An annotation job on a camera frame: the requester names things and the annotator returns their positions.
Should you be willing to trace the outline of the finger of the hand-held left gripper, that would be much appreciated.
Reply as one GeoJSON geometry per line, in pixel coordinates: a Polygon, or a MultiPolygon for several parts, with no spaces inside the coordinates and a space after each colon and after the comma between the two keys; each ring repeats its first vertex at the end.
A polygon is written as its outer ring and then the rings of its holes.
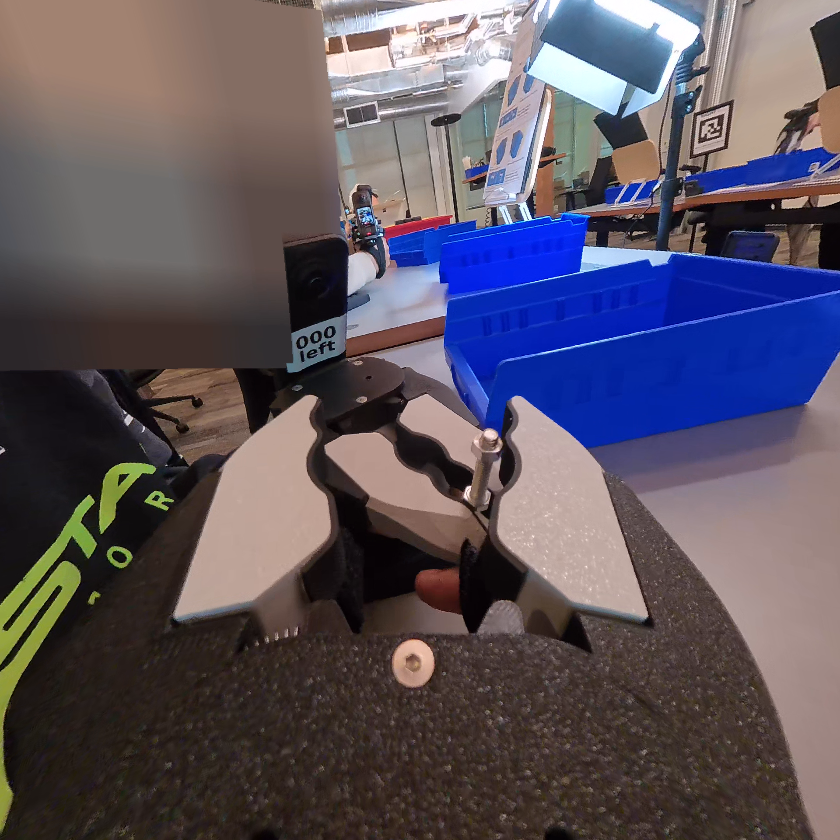
{"type": "Polygon", "coordinates": [[[427,473],[438,489],[465,489],[483,431],[429,394],[406,403],[395,422],[395,450],[408,466],[427,473]]]}
{"type": "Polygon", "coordinates": [[[426,473],[405,465],[384,435],[337,437],[324,453],[332,488],[364,501],[373,532],[435,558],[458,558],[465,542],[478,549],[485,541],[480,517],[426,473]]]}

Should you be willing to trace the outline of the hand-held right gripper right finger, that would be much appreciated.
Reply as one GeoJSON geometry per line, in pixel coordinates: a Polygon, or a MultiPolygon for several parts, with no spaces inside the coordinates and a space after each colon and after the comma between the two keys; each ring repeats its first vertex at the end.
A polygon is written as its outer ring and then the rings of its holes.
{"type": "Polygon", "coordinates": [[[524,398],[508,401],[502,440],[487,536],[462,550],[459,600],[469,632],[585,640],[583,616],[650,625],[595,459],[524,398]]]}

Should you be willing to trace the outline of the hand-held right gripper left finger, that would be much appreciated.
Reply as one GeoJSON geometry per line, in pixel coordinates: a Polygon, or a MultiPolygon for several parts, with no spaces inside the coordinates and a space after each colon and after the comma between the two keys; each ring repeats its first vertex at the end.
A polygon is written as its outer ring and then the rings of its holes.
{"type": "Polygon", "coordinates": [[[229,456],[176,624],[242,616],[257,640],[361,630],[360,570],[325,485],[324,431],[321,401],[301,398],[229,456]]]}

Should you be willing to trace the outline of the long thin silver bolt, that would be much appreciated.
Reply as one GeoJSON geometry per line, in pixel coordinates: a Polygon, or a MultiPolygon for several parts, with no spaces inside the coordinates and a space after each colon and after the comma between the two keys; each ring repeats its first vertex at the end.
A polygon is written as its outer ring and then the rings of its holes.
{"type": "Polygon", "coordinates": [[[490,478],[494,465],[501,456],[500,450],[476,450],[476,464],[471,484],[465,488],[464,502],[474,511],[484,511],[490,505],[490,478]]]}

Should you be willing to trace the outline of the red plastic bin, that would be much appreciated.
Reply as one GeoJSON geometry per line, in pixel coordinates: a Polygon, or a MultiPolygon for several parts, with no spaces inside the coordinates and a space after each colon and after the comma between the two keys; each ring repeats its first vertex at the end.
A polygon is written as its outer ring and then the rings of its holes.
{"type": "Polygon", "coordinates": [[[385,238],[390,240],[395,237],[419,233],[429,229],[441,228],[443,226],[450,225],[452,220],[452,215],[423,218],[411,217],[398,220],[394,223],[394,225],[384,228],[385,238]]]}

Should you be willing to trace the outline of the black printed shirt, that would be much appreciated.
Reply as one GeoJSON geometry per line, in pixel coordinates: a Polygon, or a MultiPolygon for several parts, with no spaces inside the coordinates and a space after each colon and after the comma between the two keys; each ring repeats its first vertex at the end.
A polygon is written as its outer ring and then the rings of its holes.
{"type": "Polygon", "coordinates": [[[193,465],[99,371],[1,373],[1,711],[225,455],[193,465]]]}

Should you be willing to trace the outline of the black floor lamp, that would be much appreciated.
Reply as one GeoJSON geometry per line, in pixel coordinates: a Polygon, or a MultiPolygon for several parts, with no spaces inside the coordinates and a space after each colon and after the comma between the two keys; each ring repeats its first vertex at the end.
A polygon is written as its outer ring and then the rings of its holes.
{"type": "Polygon", "coordinates": [[[448,175],[449,175],[449,184],[450,184],[450,192],[452,198],[452,205],[454,211],[454,219],[455,223],[459,224],[460,217],[459,217],[459,206],[458,206],[458,189],[456,185],[455,179],[455,166],[454,166],[454,156],[453,156],[453,148],[452,148],[452,136],[450,127],[456,124],[461,119],[461,114],[457,112],[453,113],[446,113],[442,114],[436,118],[431,120],[431,125],[436,129],[443,128],[445,131],[445,142],[446,142],[446,155],[447,155],[447,165],[448,165],[448,175]]]}

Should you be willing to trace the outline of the roll-up banner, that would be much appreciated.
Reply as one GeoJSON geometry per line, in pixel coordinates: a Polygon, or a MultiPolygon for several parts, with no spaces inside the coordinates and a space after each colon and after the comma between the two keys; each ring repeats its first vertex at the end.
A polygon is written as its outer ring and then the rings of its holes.
{"type": "Polygon", "coordinates": [[[483,192],[486,207],[527,202],[536,183],[550,115],[550,92],[529,74],[534,19],[525,16],[513,47],[483,192]]]}

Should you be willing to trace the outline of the dark blue bag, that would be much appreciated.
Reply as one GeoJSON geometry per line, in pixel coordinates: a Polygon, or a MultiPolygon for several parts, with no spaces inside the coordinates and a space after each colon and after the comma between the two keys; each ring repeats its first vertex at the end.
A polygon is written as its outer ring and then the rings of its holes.
{"type": "Polygon", "coordinates": [[[775,233],[732,230],[723,241],[720,257],[769,264],[780,243],[781,238],[775,233]]]}

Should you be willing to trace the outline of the studio light on stand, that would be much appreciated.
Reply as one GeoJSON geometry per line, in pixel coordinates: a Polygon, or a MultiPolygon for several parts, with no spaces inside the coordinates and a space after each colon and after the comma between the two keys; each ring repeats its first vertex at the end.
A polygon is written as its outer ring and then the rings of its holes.
{"type": "Polygon", "coordinates": [[[664,176],[656,248],[668,250],[685,123],[702,90],[690,83],[708,71],[695,68],[705,15],[688,2],[551,1],[537,3],[534,24],[530,75],[607,117],[630,119],[674,93],[665,164],[655,152],[653,173],[642,176],[664,176]]]}

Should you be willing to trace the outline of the long wooden desk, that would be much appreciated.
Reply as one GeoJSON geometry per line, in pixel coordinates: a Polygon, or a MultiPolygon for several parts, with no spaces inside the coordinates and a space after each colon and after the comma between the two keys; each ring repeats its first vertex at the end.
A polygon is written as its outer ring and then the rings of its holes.
{"type": "MultiPolygon", "coordinates": [[[[670,250],[705,252],[700,240],[712,231],[736,230],[784,234],[791,226],[819,227],[839,222],[838,176],[778,184],[741,185],[675,199],[670,250]]],[[[658,196],[625,204],[601,204],[573,210],[590,218],[587,241],[596,247],[655,248],[658,196]]]]}

